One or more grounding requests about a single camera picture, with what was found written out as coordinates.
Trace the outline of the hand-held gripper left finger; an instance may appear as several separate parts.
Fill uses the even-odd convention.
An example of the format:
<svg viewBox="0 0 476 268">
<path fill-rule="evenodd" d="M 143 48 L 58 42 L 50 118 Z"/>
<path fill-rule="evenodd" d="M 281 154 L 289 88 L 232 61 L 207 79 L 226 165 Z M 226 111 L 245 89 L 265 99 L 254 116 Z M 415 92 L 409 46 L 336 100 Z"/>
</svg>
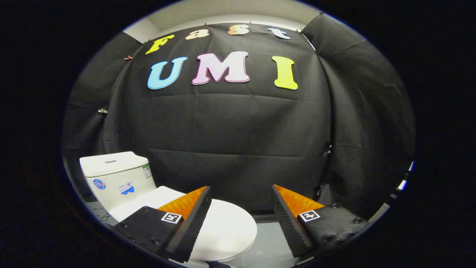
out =
<svg viewBox="0 0 476 268">
<path fill-rule="evenodd" d="M 189 261 L 211 202 L 207 185 L 158 208 L 142 206 L 113 226 L 113 232 L 152 254 L 184 263 Z"/>
</svg>

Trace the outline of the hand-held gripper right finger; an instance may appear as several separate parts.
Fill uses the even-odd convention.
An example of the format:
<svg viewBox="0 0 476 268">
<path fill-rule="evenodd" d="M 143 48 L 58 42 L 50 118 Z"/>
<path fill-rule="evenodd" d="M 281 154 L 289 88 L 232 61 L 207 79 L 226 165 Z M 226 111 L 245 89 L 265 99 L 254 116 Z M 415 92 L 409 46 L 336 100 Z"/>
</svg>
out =
<svg viewBox="0 0 476 268">
<path fill-rule="evenodd" d="M 338 203 L 323 205 L 280 185 L 271 188 L 275 215 L 295 258 L 332 254 L 369 225 Z"/>
</svg>

